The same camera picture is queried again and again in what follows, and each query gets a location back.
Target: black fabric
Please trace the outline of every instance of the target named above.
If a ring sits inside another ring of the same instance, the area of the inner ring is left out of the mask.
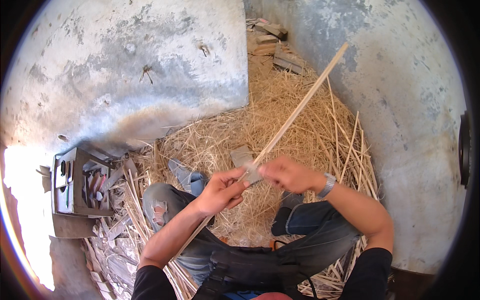
[[[157,266],[146,265],[137,271],[132,300],[177,299],[167,275]]]
[[[275,220],[272,225],[272,234],[276,237],[287,234],[285,225],[287,224],[288,216],[292,210],[288,207],[281,207],[276,213]]]
[[[384,248],[364,251],[357,259],[339,300],[384,300],[391,264],[392,254]]]
[[[392,255],[386,249],[364,251],[357,259],[339,300],[384,300],[391,263]],[[156,266],[147,265],[137,271],[132,300],[150,299],[174,300],[176,296],[165,273]],[[219,299],[229,298],[222,295]]]

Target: ripped jeans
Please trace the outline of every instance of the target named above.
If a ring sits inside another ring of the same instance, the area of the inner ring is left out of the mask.
[[[167,223],[195,198],[169,184],[155,183],[144,193],[144,213],[157,232],[161,226],[153,222],[156,206],[166,210],[163,221]],[[276,256],[279,264],[298,264],[301,274],[292,276],[291,284],[294,285],[334,263],[360,237],[360,233],[327,201],[297,205],[288,217],[286,228],[292,234],[305,236],[264,255]],[[238,251],[236,248],[228,246],[203,228],[177,258],[177,262],[201,285],[213,269],[210,259],[212,252]]]

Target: black shirt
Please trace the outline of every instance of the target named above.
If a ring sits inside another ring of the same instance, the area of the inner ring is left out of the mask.
[[[383,300],[392,263],[391,253],[383,248],[364,251],[355,263],[339,300]],[[146,265],[137,271],[132,300],[175,300],[175,291],[163,271]]]

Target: metal watch band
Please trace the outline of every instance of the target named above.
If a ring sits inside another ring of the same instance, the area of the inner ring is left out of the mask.
[[[328,195],[328,193],[332,190],[333,185],[335,185],[335,182],[336,182],[336,178],[332,174],[325,172],[324,175],[327,178],[327,183],[325,184],[324,189],[317,194],[317,197],[320,199],[323,199],[325,198],[325,196]]]

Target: straw pile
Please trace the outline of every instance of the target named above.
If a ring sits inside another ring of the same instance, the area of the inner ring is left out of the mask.
[[[196,120],[137,153],[131,153],[143,171],[147,187],[166,182],[181,189],[167,167],[169,158],[178,158],[192,170],[207,175],[233,168],[231,150],[248,145],[253,157],[261,152],[284,124],[317,79],[311,69],[303,76],[275,70],[272,58],[249,55],[250,103],[247,107]],[[377,199],[378,186],[367,142],[358,119],[332,94],[329,83],[322,86],[307,107],[280,139],[266,160],[287,155],[318,171],[328,171],[351,188]],[[232,246],[268,247],[270,232],[280,205],[282,191],[260,181],[243,193],[244,201],[223,211],[209,228]],[[318,201],[307,193],[305,202]],[[283,236],[285,242],[301,236]],[[337,299],[355,260],[366,246],[364,237],[354,251],[313,277],[318,297]],[[307,281],[299,290],[312,295]]]

